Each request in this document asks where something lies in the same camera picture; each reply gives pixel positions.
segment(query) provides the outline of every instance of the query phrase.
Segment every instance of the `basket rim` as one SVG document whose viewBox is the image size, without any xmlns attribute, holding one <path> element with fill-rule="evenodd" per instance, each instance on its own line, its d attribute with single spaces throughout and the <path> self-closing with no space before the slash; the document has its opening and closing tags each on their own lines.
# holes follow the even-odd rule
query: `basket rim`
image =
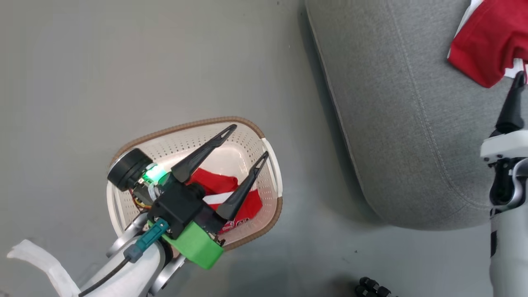
<svg viewBox="0 0 528 297">
<path fill-rule="evenodd" d="M 134 146 L 137 146 L 137 145 L 139 145 L 141 143 L 145 143 L 145 142 L 150 141 L 152 139 L 155 139 L 155 138 L 158 138 L 158 137 L 161 137 L 161 136 L 165 136 L 167 134 L 171 134 L 171 133 L 174 133 L 174 132 L 178 132 L 178 131 L 181 131 L 181 130 L 185 130 L 185 129 L 196 128 L 196 127 L 200 127 L 200 126 L 212 125 L 212 124 L 218 124 L 218 123 L 226 123 L 226 122 L 235 122 L 235 123 L 244 124 L 244 125 L 250 127 L 255 133 L 257 133 L 259 138 L 261 138 L 261 139 L 265 138 L 264 133 L 262 132 L 262 130 L 257 125 L 255 125 L 252 121 L 250 121 L 248 119 L 245 119 L 245 118 L 242 118 L 242 117 L 229 116 L 229 117 L 217 117 L 217 118 L 210 118 L 210 119 L 204 119 L 204 120 L 197 120 L 195 122 L 190 122 L 190 123 L 186 123 L 186 124 L 182 124 L 182 125 L 177 125 L 177 126 L 173 126 L 173 127 L 170 127 L 170 128 L 166 128 L 166 129 L 157 131 L 157 132 L 153 132 L 153 133 L 150 133 L 150 134 L 147 134 L 145 136 L 136 138 L 136 139 L 126 143 L 113 156 L 112 160 L 110 161 L 109 167 L 113 164 L 113 162 L 117 158 L 119 158 L 119 156 L 121 156 L 123 153 L 129 151 Z M 267 232 L 269 232 L 269 230 L 271 230 L 273 228 L 273 226 L 275 226 L 275 224 L 277 223 L 281 211 L 282 211 L 282 196 L 277 197 L 277 207 L 275 208 L 275 213 L 273 214 L 273 217 L 270 220 L 270 222 L 266 226 L 264 226 L 263 229 L 259 230 L 258 232 L 255 232 L 255 233 L 253 233 L 253 234 L 251 234 L 251 235 L 249 235 L 247 237 L 244 237 L 242 239 L 239 239 L 239 240 L 237 240 L 235 242 L 232 242 L 232 243 L 229 243 L 229 244 L 223 246 L 224 250 L 225 251 L 232 250 L 232 249 L 237 248 L 239 246 L 242 246 L 242 245 L 244 245 L 246 243 L 249 243 L 249 242 L 261 237 L 262 235 L 266 234 Z"/>
</svg>

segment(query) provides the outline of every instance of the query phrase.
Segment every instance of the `gray floor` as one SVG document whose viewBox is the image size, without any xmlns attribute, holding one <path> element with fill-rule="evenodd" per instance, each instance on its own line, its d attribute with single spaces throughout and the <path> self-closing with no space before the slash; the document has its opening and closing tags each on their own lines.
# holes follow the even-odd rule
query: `gray floor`
<svg viewBox="0 0 528 297">
<path fill-rule="evenodd" d="M 492 296 L 488 226 L 386 226 L 362 197 L 299 1 L 2 0 L 0 254 L 31 238 L 78 283 L 115 239 L 105 174 L 144 134 L 237 115 L 273 145 L 284 209 L 266 236 L 162 296 L 351 296 L 361 276 L 401 297 Z M 0 257 L 0 296 L 56 296 Z"/>
</svg>

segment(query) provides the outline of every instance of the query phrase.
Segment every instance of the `black cable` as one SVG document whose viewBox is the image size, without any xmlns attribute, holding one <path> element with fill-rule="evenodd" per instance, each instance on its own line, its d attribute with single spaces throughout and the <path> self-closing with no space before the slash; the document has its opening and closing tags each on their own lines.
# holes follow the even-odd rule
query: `black cable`
<svg viewBox="0 0 528 297">
<path fill-rule="evenodd" d="M 119 265 L 116 266 L 116 268 L 114 268 L 114 270 L 110 271 L 109 274 L 107 274 L 105 277 L 100 279 L 97 283 L 93 284 L 88 289 L 79 293 L 79 297 L 86 296 L 87 294 L 91 293 L 93 290 L 100 287 L 102 284 L 106 283 L 106 281 L 109 280 L 112 276 L 116 275 L 116 273 L 120 271 L 121 268 L 125 267 L 125 265 L 127 265 L 128 262 L 130 262 L 130 258 L 126 257 L 121 263 L 119 263 Z"/>
</svg>

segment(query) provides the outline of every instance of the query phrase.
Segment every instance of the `gray sofa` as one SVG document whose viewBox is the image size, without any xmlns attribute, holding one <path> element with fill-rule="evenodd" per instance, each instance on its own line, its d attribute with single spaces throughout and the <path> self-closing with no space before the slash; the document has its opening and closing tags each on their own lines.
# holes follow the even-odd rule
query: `gray sofa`
<svg viewBox="0 0 528 297">
<path fill-rule="evenodd" d="M 512 81 L 486 89 L 447 62 L 469 2 L 307 2 L 357 177 L 390 224 L 441 230 L 488 218 L 493 171 L 479 149 Z"/>
</svg>

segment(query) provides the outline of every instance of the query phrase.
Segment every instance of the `white laundry basket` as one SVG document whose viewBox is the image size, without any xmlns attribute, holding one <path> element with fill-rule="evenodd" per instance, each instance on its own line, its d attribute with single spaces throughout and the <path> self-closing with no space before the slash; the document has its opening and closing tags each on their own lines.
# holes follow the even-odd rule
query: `white laundry basket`
<svg viewBox="0 0 528 297">
<path fill-rule="evenodd" d="M 221 117 L 171 127 L 127 143 L 110 164 L 124 152 L 137 147 L 168 172 L 174 164 L 231 124 L 237 124 L 238 128 L 211 153 L 201 168 L 242 181 L 263 152 L 269 152 L 269 159 L 253 186 L 259 192 L 262 208 L 253 219 L 220 235 L 220 239 L 225 239 L 224 249 L 230 250 L 267 233 L 277 222 L 282 209 L 282 178 L 277 158 L 264 133 L 255 124 L 240 117 Z M 130 193 L 119 191 L 110 182 L 106 195 L 112 226 L 120 236 L 139 211 Z"/>
</svg>

